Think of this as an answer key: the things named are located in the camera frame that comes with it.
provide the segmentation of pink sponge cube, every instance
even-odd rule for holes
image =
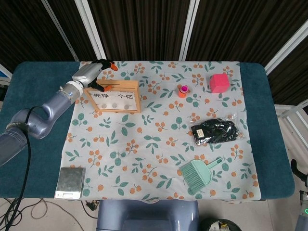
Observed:
[[[230,82],[227,74],[215,74],[210,80],[210,88],[212,93],[223,93],[228,90]]]

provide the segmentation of green dustpan brush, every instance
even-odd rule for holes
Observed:
[[[210,169],[221,162],[222,158],[217,158],[208,165],[202,160],[192,160],[180,167],[180,171],[193,194],[196,194],[212,180]]]

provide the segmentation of small orange bottle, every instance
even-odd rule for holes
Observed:
[[[180,98],[185,98],[187,92],[188,92],[188,86],[187,85],[180,87],[179,88],[179,97]]]

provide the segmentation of gray chair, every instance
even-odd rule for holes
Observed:
[[[198,231],[197,201],[100,201],[96,231]]]

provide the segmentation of teal table edge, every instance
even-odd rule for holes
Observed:
[[[2,111],[0,131],[23,108],[42,105],[78,70],[79,62],[24,62],[14,71]],[[240,63],[250,142],[262,199],[289,197],[295,185],[263,66]],[[24,197],[53,198],[71,106],[42,140],[30,138],[32,158]],[[0,198],[19,196],[27,149],[0,168]]]

